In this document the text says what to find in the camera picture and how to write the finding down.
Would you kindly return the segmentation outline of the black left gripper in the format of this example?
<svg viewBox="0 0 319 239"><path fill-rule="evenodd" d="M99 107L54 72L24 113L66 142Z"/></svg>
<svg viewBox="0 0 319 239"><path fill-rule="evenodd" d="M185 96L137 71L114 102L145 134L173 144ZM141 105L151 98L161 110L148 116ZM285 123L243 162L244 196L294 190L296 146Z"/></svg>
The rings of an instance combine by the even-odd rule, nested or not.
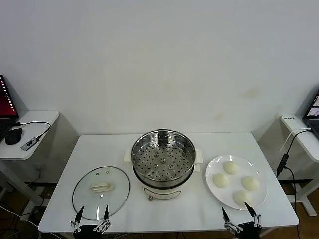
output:
<svg viewBox="0 0 319 239"><path fill-rule="evenodd" d="M109 205L106 206L103 220L98 225L79 225L82 214L84 211L84 206L81 207L79 212L77 212L75 219L70 222L73 229L73 236L75 239L101 239L102 234L111 225L109 219Z"/></svg>

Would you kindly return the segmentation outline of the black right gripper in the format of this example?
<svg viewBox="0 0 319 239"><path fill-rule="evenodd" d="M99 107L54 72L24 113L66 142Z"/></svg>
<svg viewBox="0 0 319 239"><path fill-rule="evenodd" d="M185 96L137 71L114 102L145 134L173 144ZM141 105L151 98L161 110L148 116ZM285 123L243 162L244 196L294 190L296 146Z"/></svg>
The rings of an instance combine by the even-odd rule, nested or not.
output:
<svg viewBox="0 0 319 239"><path fill-rule="evenodd" d="M224 227L231 233L235 234L235 236L239 239L260 239L260 232L262 228L261 215L257 214L253 207L251 207L246 201L244 202L244 204L251 217L253 218L253 221L237 225L230 221L228 214L222 207Z"/></svg>

